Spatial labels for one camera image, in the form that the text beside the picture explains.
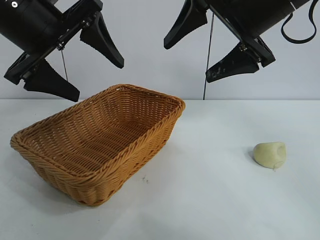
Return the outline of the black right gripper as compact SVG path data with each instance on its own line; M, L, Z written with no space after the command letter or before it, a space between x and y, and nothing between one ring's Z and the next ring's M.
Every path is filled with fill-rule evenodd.
M305 0L185 0L170 31L163 40L166 50L186 35L208 23L211 10L236 36L239 43L205 73L206 82L253 74L275 61L261 35L281 20L289 21Z

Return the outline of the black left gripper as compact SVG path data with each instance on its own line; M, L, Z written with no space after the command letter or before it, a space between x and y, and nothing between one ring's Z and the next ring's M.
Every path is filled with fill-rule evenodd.
M49 0L2 0L0 33L23 50L4 77L17 85L23 75L37 65L24 80L25 90L77 102L80 91L61 77L45 58L53 50L63 49L82 30L82 42L122 69L125 60L108 32L100 12L102 8L100 0L79 0L65 12Z

